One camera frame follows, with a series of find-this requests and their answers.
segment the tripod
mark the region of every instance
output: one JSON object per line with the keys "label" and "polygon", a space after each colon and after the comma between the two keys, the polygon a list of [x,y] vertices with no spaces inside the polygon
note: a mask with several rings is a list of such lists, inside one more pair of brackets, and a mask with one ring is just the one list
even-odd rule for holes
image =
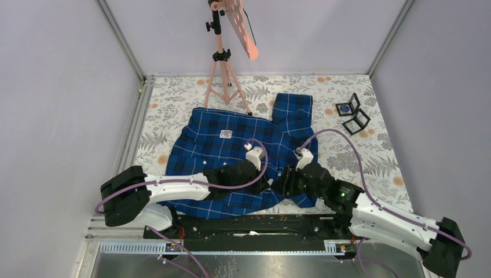
{"label": "tripod", "polygon": [[[212,10],[213,14],[213,21],[212,22],[206,22],[206,29],[208,32],[213,29],[215,31],[215,37],[217,39],[217,52],[213,54],[213,65],[211,66],[211,74],[209,78],[209,83],[208,83],[208,88],[206,89],[206,96],[204,98],[204,104],[203,106],[205,108],[208,107],[208,98],[210,96],[210,92],[215,93],[219,98],[223,99],[225,104],[229,104],[230,100],[232,100],[237,94],[240,95],[242,98],[242,101],[244,102],[245,109],[247,110],[247,113],[249,116],[252,116],[251,109],[249,108],[249,105],[247,104],[246,96],[244,95],[244,92],[242,91],[242,88],[240,87],[239,81],[237,80],[237,75],[235,74],[235,70],[233,69],[232,62],[230,62],[230,49],[225,51],[223,48],[222,44],[222,27],[220,25],[220,16],[225,15],[225,12],[223,10],[218,11],[218,7],[223,7],[224,4],[222,2],[223,0],[209,0],[208,3],[210,4],[210,8]],[[215,75],[215,69],[217,67],[217,62],[220,62],[220,70],[222,72],[222,82],[223,82],[223,96],[219,94],[217,91],[213,90],[211,88],[211,82],[213,80],[213,76]],[[230,96],[229,92],[229,87],[232,86],[232,83],[230,82],[230,75],[233,78],[233,81],[235,85],[237,86],[237,91],[233,93],[233,95]]]}

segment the floral tablecloth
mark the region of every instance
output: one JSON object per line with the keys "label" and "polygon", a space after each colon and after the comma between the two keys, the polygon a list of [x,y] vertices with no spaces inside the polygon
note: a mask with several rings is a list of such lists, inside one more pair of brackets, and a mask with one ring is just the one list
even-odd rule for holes
{"label": "floral tablecloth", "polygon": [[[363,172],[370,192],[382,201],[412,212],[404,180],[368,75],[239,76],[238,79],[254,116],[271,120],[277,93],[309,94],[314,99],[314,131],[339,129],[347,136],[349,134],[341,123],[348,117],[340,118],[335,104],[346,103],[353,93],[357,93],[361,108],[371,121],[365,130],[349,137],[362,157]],[[191,110],[203,106],[207,85],[208,77],[157,78],[134,164],[141,165],[147,174],[165,174],[172,146],[181,134],[181,129],[188,123]],[[212,80],[212,87],[222,92],[221,77]],[[246,113],[239,96],[226,105],[211,93],[208,107]],[[334,177],[361,186],[358,163],[348,143],[335,133],[321,134],[318,139],[318,162]],[[303,209],[290,200],[284,200],[257,213],[330,212],[320,200],[315,207]]]}

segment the white tag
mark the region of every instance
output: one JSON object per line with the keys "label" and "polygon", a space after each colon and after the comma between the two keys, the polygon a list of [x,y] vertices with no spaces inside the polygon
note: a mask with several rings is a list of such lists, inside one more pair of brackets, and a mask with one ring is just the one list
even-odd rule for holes
{"label": "white tag", "polygon": [[220,132],[220,138],[225,138],[225,139],[232,138],[232,131],[231,130],[222,130]]}

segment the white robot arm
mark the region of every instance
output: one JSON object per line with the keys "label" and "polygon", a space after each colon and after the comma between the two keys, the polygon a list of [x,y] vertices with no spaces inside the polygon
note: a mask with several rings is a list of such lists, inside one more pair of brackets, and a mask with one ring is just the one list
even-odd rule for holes
{"label": "white robot arm", "polygon": [[[258,176],[264,154],[259,147],[248,149],[246,159],[236,165],[195,175],[156,177],[145,175],[141,166],[125,170],[101,187],[103,199],[134,184],[148,184],[105,202],[106,225],[121,226],[137,222],[158,231],[169,228],[173,225],[170,209],[156,203],[178,199],[223,199],[230,190],[216,189],[208,185],[241,185]],[[455,276],[463,248],[435,232],[445,231],[463,241],[459,227],[454,221],[444,218],[437,222],[378,200],[377,206],[362,188],[334,179],[327,169],[313,162],[313,155],[307,149],[299,150],[297,156],[298,164],[289,169],[292,170],[290,173],[282,175],[288,178],[282,181],[281,186],[288,184],[292,186],[291,192],[301,192],[323,199],[324,203],[336,212],[332,228],[341,237],[349,238],[354,235],[385,243],[423,261],[423,265],[435,274],[442,277]],[[387,208],[399,216],[382,208]],[[421,223],[423,227],[411,224],[401,219],[401,216]]]}

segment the blue object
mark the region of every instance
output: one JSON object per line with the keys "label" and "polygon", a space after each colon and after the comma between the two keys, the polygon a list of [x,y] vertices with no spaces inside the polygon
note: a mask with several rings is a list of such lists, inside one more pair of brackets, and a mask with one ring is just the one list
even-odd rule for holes
{"label": "blue object", "polygon": [[[276,181],[285,167],[296,165],[294,150],[314,134],[310,127],[312,103],[312,96],[278,94],[272,121],[236,112],[195,108],[172,148],[166,175],[191,175],[222,167],[224,163],[233,165],[246,158],[247,139],[256,138],[264,143],[269,156],[265,176]],[[231,138],[220,138],[223,130],[232,131]],[[307,148],[317,161],[317,139]],[[241,189],[222,200],[173,200],[160,204],[194,217],[228,218],[268,209],[285,198],[273,190],[252,194]],[[299,207],[313,207],[317,200],[305,194],[291,199]]]}
{"label": "blue object", "polygon": [[351,108],[348,105],[346,105],[346,104],[345,105],[341,105],[339,107],[339,109],[341,110],[341,112],[344,112],[344,113],[348,113],[351,110]]}

